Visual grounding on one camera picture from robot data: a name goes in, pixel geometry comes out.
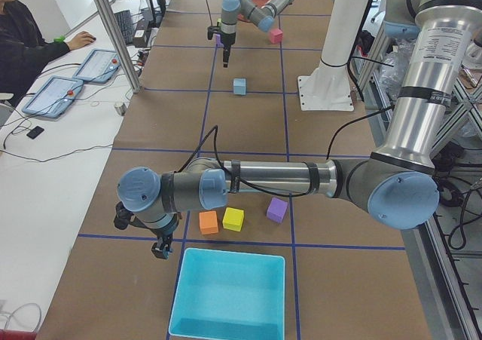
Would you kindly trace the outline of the person's hand on mouse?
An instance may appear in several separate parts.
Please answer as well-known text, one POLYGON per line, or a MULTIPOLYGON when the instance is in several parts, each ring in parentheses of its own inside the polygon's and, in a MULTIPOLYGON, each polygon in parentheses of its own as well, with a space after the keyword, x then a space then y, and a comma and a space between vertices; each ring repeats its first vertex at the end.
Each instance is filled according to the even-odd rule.
POLYGON ((73 39, 67 41, 66 44, 69 50, 75 51, 80 48, 86 47, 96 41, 96 37, 87 31, 79 32, 73 39))

